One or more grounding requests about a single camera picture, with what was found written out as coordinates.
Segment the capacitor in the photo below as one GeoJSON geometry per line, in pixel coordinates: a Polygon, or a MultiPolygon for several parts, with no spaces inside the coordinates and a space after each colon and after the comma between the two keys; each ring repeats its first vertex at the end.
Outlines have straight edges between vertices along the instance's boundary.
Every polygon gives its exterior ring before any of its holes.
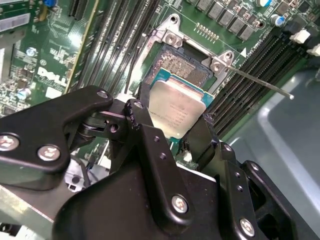
{"type": "Polygon", "coordinates": [[[16,94],[16,97],[19,99],[19,100],[26,100],[29,96],[31,95],[31,91],[29,88],[24,88],[24,89],[20,89],[17,94],[16,94]]]}
{"type": "Polygon", "coordinates": [[[279,16],[278,14],[273,14],[270,17],[270,22],[276,27],[282,27],[285,23],[286,19],[283,16],[279,16]]]}
{"type": "Polygon", "coordinates": [[[272,0],[255,0],[258,7],[267,7],[271,4],[272,0]]]}

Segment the blue component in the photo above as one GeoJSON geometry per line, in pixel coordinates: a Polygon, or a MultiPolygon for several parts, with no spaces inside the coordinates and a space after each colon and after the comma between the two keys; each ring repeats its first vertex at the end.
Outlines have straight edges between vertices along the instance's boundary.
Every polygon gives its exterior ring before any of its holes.
{"type": "Polygon", "coordinates": [[[51,8],[53,6],[56,5],[57,0],[44,0],[43,1],[44,5],[46,5],[47,7],[51,8]]]}
{"type": "Polygon", "coordinates": [[[268,0],[264,6],[265,7],[269,6],[271,4],[271,2],[272,2],[272,0],[268,0]]]}
{"type": "MultiPolygon", "coordinates": [[[[158,72],[158,74],[155,76],[152,84],[151,84],[151,87],[153,87],[153,85],[155,84],[156,81],[168,81],[169,78],[174,78],[176,80],[178,80],[179,82],[189,86],[190,88],[196,90],[197,92],[203,94],[203,97],[201,99],[201,101],[204,103],[204,105],[206,107],[209,107],[209,105],[214,101],[214,96],[212,96],[210,93],[207,93],[206,91],[203,91],[201,88],[191,84],[190,82],[184,80],[183,78],[175,75],[175,74],[171,74],[171,72],[169,72],[168,70],[164,69],[164,68],[161,68],[158,72]]],[[[173,143],[178,143],[180,141],[180,139],[177,139],[177,138],[174,138],[174,137],[171,137],[169,139],[171,142],[173,143]]]]}
{"type": "Polygon", "coordinates": [[[281,27],[284,23],[285,23],[286,19],[283,16],[279,16],[277,17],[277,19],[275,20],[275,25],[277,27],[281,27]]]}

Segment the expansion slot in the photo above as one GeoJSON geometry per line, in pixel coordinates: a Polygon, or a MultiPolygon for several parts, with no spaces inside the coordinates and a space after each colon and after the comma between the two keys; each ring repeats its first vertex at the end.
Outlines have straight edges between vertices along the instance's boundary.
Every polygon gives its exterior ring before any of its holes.
{"type": "MultiPolygon", "coordinates": [[[[270,34],[253,55],[242,65],[242,71],[276,85],[303,57],[300,48],[289,45],[286,39],[270,34]]],[[[214,127],[223,137],[239,120],[250,113],[269,89],[234,74],[217,95],[209,112],[214,113],[214,127]]]]}
{"type": "Polygon", "coordinates": [[[81,20],[84,16],[88,0],[72,0],[70,4],[69,16],[76,20],[81,20]]]}

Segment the cable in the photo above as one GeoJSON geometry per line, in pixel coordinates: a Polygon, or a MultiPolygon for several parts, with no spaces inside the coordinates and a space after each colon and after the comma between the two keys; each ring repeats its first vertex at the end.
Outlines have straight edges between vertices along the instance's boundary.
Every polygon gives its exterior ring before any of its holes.
{"type": "Polygon", "coordinates": [[[132,72],[134,70],[134,67],[135,67],[135,64],[137,62],[137,57],[139,55],[139,48],[137,47],[133,53],[133,56],[132,56],[132,60],[131,60],[131,65],[130,65],[130,68],[129,68],[129,73],[128,73],[128,77],[126,79],[126,83],[125,83],[125,89],[124,89],[124,94],[127,94],[128,93],[128,89],[129,89],[129,85],[130,85],[130,80],[131,80],[131,76],[132,76],[132,72]]]}
{"type": "Polygon", "coordinates": [[[76,163],[79,164],[81,167],[81,171],[82,171],[82,175],[83,175],[83,179],[84,179],[84,183],[83,183],[84,187],[85,188],[90,187],[91,181],[89,179],[87,168],[86,168],[84,162],[80,158],[78,158],[77,156],[74,156],[74,155],[71,156],[71,159],[75,160],[76,163]]]}

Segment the silver screw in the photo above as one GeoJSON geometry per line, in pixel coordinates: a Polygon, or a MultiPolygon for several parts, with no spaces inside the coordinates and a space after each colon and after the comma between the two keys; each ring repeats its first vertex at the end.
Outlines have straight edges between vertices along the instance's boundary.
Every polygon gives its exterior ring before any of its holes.
{"type": "Polygon", "coordinates": [[[35,49],[34,47],[28,47],[28,49],[25,51],[25,53],[29,57],[34,57],[37,54],[37,49],[35,49]]]}
{"type": "Polygon", "coordinates": [[[143,109],[143,108],[144,108],[144,106],[143,106],[140,102],[138,102],[138,101],[135,101],[133,104],[136,105],[136,106],[137,106],[138,108],[140,108],[140,109],[143,109]]]}
{"type": "Polygon", "coordinates": [[[225,149],[227,149],[229,152],[232,152],[232,148],[229,145],[224,145],[225,149]]]}
{"type": "Polygon", "coordinates": [[[12,151],[19,146],[18,138],[11,135],[0,135],[0,151],[12,151]]]}
{"type": "Polygon", "coordinates": [[[259,171],[259,168],[256,164],[251,163],[251,166],[253,167],[254,170],[259,171]]]}
{"type": "Polygon", "coordinates": [[[251,222],[249,222],[247,219],[242,218],[240,220],[240,225],[245,234],[247,234],[249,237],[253,237],[255,235],[254,227],[252,226],[251,222]]]}
{"type": "Polygon", "coordinates": [[[213,64],[213,71],[218,72],[220,70],[220,63],[215,62],[213,64]]]}
{"type": "Polygon", "coordinates": [[[45,145],[38,150],[38,157],[46,162],[52,162],[60,157],[60,151],[55,146],[45,145]]]}
{"type": "Polygon", "coordinates": [[[177,37],[173,34],[168,34],[166,37],[165,37],[165,41],[167,44],[169,45],[175,45],[176,42],[177,42],[177,37]]]}
{"type": "Polygon", "coordinates": [[[105,91],[100,90],[96,94],[98,94],[99,97],[102,97],[104,99],[108,98],[108,94],[105,91]]]}
{"type": "Polygon", "coordinates": [[[171,200],[173,208],[181,214],[185,214],[188,211],[188,204],[182,197],[174,195],[171,200]]]}

